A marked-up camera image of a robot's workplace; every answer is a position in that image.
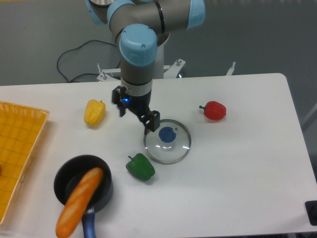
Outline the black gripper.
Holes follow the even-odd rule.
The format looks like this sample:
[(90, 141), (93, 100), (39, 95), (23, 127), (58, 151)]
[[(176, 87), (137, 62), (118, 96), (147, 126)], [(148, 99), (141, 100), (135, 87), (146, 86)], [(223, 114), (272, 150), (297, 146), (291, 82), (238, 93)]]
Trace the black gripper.
[(117, 106), (119, 116), (123, 117), (126, 109), (139, 117), (144, 125), (144, 135), (155, 132), (160, 126), (160, 112), (149, 109), (151, 91), (143, 96), (132, 96), (127, 93), (125, 86), (117, 86), (112, 91), (111, 101)]

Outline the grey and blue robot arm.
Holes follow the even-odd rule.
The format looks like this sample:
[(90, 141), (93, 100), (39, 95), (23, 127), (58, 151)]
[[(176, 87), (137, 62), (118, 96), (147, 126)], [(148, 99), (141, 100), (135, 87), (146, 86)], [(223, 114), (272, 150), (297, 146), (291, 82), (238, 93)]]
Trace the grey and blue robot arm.
[(160, 126), (160, 113), (149, 103), (159, 39), (173, 31), (201, 25), (203, 0), (88, 0), (97, 24), (108, 24), (120, 55), (121, 83), (112, 91), (120, 116), (129, 110), (144, 125), (144, 134)]

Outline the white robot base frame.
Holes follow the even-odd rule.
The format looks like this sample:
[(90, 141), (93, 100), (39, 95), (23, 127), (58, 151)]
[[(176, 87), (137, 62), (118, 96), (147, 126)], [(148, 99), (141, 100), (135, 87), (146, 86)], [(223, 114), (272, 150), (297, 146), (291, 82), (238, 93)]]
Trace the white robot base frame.
[[(164, 45), (158, 47), (158, 54), (155, 61), (154, 79), (169, 79), (181, 77), (181, 70), (185, 66), (186, 61), (177, 59), (173, 64), (164, 65)], [(100, 69), (97, 81), (115, 81), (120, 80), (121, 69)]]

